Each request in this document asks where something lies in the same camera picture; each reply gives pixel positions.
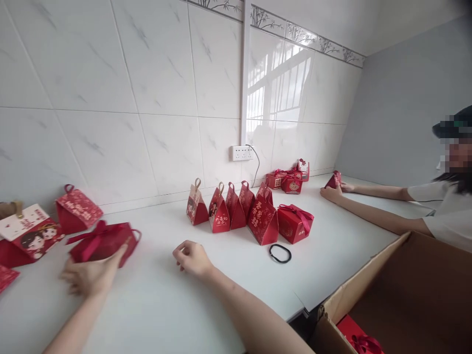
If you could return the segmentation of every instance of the white table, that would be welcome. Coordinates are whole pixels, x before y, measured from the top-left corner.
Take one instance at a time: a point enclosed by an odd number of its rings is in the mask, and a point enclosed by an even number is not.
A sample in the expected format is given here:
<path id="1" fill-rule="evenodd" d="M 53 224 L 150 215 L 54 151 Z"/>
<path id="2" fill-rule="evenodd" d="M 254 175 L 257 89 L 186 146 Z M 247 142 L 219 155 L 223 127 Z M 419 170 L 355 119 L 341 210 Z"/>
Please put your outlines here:
<path id="1" fill-rule="evenodd" d="M 285 320 L 304 306 L 314 308 L 396 238 L 324 200 L 319 188 L 330 176 L 311 177 L 301 195 L 274 191 L 274 205 L 295 204 L 315 216 L 306 240 L 289 245 L 279 236 L 293 255 L 284 265 L 274 262 L 268 246 L 259 246 L 246 228 L 212 234 L 209 223 L 191 226 L 186 201 L 106 215 L 108 223 L 130 222 L 143 239 L 118 272 L 84 353 L 244 352 L 218 301 L 197 280 L 179 273 L 171 252 L 185 239 L 203 244 L 217 267 Z M 429 212 L 414 203 L 348 196 L 405 217 Z M 207 204 L 210 198 L 205 197 Z M 64 244 L 19 268 L 20 278 L 0 295 L 0 354 L 41 352 L 77 308 L 80 300 L 67 295 L 67 285 L 58 280 L 73 246 Z"/>

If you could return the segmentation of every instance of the woman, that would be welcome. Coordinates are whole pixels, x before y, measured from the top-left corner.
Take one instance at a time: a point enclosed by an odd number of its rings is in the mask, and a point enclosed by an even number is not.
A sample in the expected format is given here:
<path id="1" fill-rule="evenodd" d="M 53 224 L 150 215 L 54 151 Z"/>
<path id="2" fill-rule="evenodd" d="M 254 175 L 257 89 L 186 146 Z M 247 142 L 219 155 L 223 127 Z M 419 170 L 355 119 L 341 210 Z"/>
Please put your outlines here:
<path id="1" fill-rule="evenodd" d="M 398 235 L 407 231 L 434 236 L 472 252 L 472 106 L 452 120 L 433 126 L 433 133 L 446 143 L 446 173 L 432 183 L 410 187 L 357 186 L 342 183 L 336 189 L 321 189 L 329 201 L 361 218 Z M 343 192 L 420 202 L 436 212 L 422 219 L 406 219 L 372 206 L 355 202 Z"/>

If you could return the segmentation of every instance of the power socket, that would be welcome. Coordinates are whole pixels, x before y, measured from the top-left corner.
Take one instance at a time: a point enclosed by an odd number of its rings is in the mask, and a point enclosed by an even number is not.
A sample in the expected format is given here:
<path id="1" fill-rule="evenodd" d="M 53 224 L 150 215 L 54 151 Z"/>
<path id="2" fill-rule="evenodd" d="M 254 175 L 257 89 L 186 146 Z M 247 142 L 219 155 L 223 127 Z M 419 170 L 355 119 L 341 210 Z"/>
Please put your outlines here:
<path id="1" fill-rule="evenodd" d="M 235 146 L 231 147 L 231 159 L 232 161 L 246 161 L 254 160 L 254 150 L 249 146 Z"/>

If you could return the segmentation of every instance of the power cord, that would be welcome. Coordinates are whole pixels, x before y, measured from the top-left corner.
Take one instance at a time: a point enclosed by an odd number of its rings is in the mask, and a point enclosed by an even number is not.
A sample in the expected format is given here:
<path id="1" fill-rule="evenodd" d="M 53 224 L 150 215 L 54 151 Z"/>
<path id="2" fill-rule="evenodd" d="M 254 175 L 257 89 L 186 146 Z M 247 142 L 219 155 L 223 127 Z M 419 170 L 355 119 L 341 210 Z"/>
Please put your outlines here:
<path id="1" fill-rule="evenodd" d="M 254 188 L 254 184 L 256 184 L 257 172 L 259 171 L 259 167 L 260 167 L 260 165 L 261 165 L 261 161 L 259 160 L 259 155 L 257 155 L 257 152 L 256 152 L 256 150 L 254 149 L 254 147 L 253 147 L 252 145 L 249 145 L 249 144 L 246 144 L 246 145 L 249 146 L 249 147 L 254 151 L 254 153 L 255 153 L 256 156 L 257 156 L 257 162 L 258 162 L 258 164 L 257 164 L 257 170 L 256 170 L 256 174 L 254 175 L 254 181 L 252 182 L 252 188 Z"/>

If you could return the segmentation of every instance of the long black hair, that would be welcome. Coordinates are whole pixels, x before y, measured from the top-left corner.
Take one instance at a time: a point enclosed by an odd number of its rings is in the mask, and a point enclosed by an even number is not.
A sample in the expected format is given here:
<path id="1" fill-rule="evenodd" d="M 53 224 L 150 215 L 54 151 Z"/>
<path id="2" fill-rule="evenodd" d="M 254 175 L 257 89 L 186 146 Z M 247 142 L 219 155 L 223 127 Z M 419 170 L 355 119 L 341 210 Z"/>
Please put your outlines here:
<path id="1" fill-rule="evenodd" d="M 448 181 L 457 185 L 458 194 L 472 194 L 472 173 L 471 172 L 446 172 L 435 178 L 433 181 Z"/>

